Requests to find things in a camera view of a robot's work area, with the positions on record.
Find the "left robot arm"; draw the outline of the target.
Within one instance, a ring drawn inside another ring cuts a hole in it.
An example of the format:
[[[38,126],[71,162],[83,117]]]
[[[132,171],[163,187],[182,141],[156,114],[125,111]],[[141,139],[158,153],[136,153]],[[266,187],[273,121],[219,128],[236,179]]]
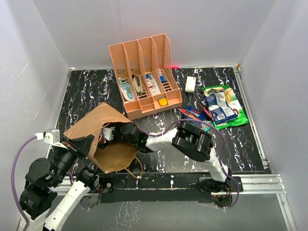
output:
[[[85,158],[94,141],[93,135],[69,139],[54,138],[51,133],[36,133],[33,138],[54,146],[58,157],[54,162],[36,159],[25,176],[26,184],[16,200],[21,219],[19,231],[60,231],[69,215],[89,192],[99,188],[99,175],[85,167],[76,176],[69,191],[52,213],[50,207],[57,197],[53,188],[59,187],[77,158]]]

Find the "green Chuba chips bag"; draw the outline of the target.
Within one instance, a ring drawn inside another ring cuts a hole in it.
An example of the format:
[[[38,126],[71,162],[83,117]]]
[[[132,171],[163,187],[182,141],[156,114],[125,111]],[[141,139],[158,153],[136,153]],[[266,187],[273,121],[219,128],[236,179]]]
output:
[[[249,122],[233,89],[228,85],[203,88],[205,105],[218,130],[237,127]]]

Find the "red green candy pack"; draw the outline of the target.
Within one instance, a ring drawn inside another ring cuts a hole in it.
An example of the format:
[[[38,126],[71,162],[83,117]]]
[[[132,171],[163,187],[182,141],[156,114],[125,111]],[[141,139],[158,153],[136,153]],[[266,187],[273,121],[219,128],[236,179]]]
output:
[[[206,124],[200,123],[199,128],[201,130],[204,130],[205,132],[208,132],[211,129],[211,127],[209,125],[213,125],[213,123],[212,123],[212,121],[208,121],[208,120],[206,120],[205,122],[206,122]]]

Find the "blue snack pouch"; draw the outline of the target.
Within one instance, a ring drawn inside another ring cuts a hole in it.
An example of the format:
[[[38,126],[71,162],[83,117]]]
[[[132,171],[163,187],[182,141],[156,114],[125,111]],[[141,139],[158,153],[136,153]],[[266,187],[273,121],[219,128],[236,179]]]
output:
[[[229,120],[234,120],[238,115],[227,104],[223,91],[212,92],[205,96],[206,105],[216,124],[221,124]]]

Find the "blue biscuit pack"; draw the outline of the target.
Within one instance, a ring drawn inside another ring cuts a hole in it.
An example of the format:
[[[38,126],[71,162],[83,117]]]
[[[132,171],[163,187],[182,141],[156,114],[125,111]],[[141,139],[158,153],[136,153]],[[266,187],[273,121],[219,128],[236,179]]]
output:
[[[180,108],[179,111],[181,112],[182,119],[193,119],[193,120],[200,120],[204,122],[209,122],[207,120],[207,115],[192,106],[187,106],[185,108]]]

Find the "red snack pack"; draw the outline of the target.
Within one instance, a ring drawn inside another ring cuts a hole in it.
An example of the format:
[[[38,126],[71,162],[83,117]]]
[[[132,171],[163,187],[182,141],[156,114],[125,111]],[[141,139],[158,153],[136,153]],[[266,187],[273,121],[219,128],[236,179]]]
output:
[[[207,115],[207,117],[211,120],[214,120],[210,111],[202,103],[200,103],[199,105],[201,106],[201,108],[203,109],[203,111]]]

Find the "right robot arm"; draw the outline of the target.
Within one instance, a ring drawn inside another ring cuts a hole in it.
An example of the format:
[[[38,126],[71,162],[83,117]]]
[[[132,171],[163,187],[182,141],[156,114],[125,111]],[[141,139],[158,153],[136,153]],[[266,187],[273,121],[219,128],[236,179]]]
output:
[[[127,141],[145,154],[174,147],[190,159],[205,164],[211,178],[200,184],[203,191],[218,193],[231,189],[228,167],[218,157],[212,136],[184,119],[177,127],[161,134],[146,133],[132,123],[115,126],[112,141]]]

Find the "brown paper bag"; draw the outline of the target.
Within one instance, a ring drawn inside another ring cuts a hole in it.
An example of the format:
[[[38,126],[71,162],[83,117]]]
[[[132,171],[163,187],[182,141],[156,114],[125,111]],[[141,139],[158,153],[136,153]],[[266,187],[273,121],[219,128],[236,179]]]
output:
[[[129,167],[138,150],[122,138],[114,138],[104,149],[98,147],[98,138],[105,125],[114,126],[131,121],[106,103],[101,103],[64,132],[69,139],[94,136],[88,159],[104,173],[121,171]]]

